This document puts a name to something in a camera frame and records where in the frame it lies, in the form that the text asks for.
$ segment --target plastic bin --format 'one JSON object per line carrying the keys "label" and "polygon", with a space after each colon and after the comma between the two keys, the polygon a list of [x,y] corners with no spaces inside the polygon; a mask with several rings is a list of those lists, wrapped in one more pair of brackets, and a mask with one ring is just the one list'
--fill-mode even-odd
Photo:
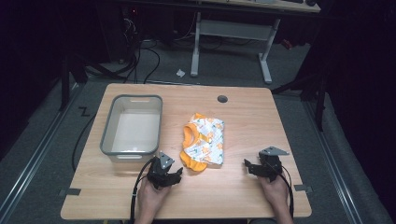
{"label": "plastic bin", "polygon": [[119,95],[111,105],[100,148],[113,162],[148,161],[158,149],[163,99]]}

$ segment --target gray carpet floor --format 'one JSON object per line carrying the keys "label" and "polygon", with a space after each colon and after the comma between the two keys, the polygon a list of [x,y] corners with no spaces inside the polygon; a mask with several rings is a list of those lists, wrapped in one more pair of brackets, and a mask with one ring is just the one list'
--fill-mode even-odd
{"label": "gray carpet floor", "polygon": [[[295,47],[287,50],[280,45],[273,45],[268,64],[273,83],[263,82],[262,71],[255,51],[260,42],[228,39],[221,45],[213,40],[204,42],[201,50],[200,70],[198,77],[190,77],[191,40],[178,41],[172,47],[148,41],[144,47],[158,53],[158,68],[148,78],[148,83],[178,83],[192,85],[247,86],[274,89],[294,80],[295,75],[309,51],[309,46]],[[158,57],[150,50],[142,49],[136,69],[137,82],[141,83],[154,69]],[[104,66],[117,70],[123,65],[105,63]],[[178,77],[178,69],[186,72]],[[78,136],[96,113],[106,85],[120,82],[103,76],[90,75],[89,81],[80,86],[80,93],[71,103],[62,123],[49,142],[48,151],[38,169],[34,171],[30,184],[12,208],[8,223],[103,223],[96,221],[67,221],[60,217],[64,196],[62,189],[67,189],[73,178],[72,160],[78,158],[88,137],[91,125]],[[128,82],[134,82],[131,74]],[[326,109],[323,117],[323,133],[318,133],[312,123],[308,109],[315,102],[301,102],[297,91],[285,91],[275,95],[276,106],[282,119],[290,146],[297,162],[301,177],[309,187],[307,196],[312,206],[312,215],[295,218],[296,223],[352,223],[340,193],[334,183],[332,171],[323,153],[324,136],[331,149],[337,167],[349,189],[359,211],[361,223],[392,223],[387,211],[376,197],[371,183],[362,171],[359,162],[351,151],[342,129],[332,110],[332,103],[326,97]],[[58,115],[61,104],[61,85],[54,87],[46,100],[29,120],[18,142],[1,161],[0,168],[0,202],[7,200],[8,194],[18,181],[20,174],[34,154],[52,121]],[[82,116],[82,107],[86,108]],[[76,156],[72,158],[77,147]]]}

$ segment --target hand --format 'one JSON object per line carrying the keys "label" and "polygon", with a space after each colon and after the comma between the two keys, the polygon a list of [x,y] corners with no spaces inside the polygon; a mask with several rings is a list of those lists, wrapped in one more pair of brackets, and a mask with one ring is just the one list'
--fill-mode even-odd
{"label": "hand", "polygon": [[289,189],[285,181],[279,175],[273,182],[269,178],[257,176],[262,183],[264,196],[271,204],[278,224],[291,224],[291,218],[288,207]]}
{"label": "hand", "polygon": [[140,189],[137,192],[139,216],[134,221],[134,224],[151,223],[157,215],[157,212],[163,206],[163,201],[171,188],[172,186],[162,189],[155,189],[146,178],[143,178]]}

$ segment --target wooden table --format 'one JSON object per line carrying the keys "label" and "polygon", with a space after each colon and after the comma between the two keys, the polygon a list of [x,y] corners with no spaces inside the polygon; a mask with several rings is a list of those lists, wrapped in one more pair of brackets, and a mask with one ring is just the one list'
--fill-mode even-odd
{"label": "wooden table", "polygon": [[[198,112],[222,119],[224,163],[201,173],[184,168],[157,218],[272,217],[257,177],[249,175],[244,159],[259,164],[258,152],[269,146],[290,153],[280,157],[293,185],[301,185],[288,139],[271,92],[265,88],[110,84],[92,125],[61,216],[64,219],[128,219],[131,195],[143,163],[113,163],[99,148],[114,97],[120,94],[158,94],[163,98],[159,150],[175,159],[170,173],[182,167],[179,152],[183,126]],[[228,98],[218,101],[219,95]],[[296,217],[308,217],[311,207],[304,191],[294,192]]]}

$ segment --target person's right hand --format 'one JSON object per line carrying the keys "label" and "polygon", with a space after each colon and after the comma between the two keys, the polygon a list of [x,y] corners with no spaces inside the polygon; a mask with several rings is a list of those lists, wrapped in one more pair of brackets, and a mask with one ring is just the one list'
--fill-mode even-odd
{"label": "person's right hand", "polygon": [[270,182],[269,178],[257,176],[262,184],[264,196],[271,204],[278,224],[291,224],[291,218],[288,207],[289,189],[285,181],[279,175]]}

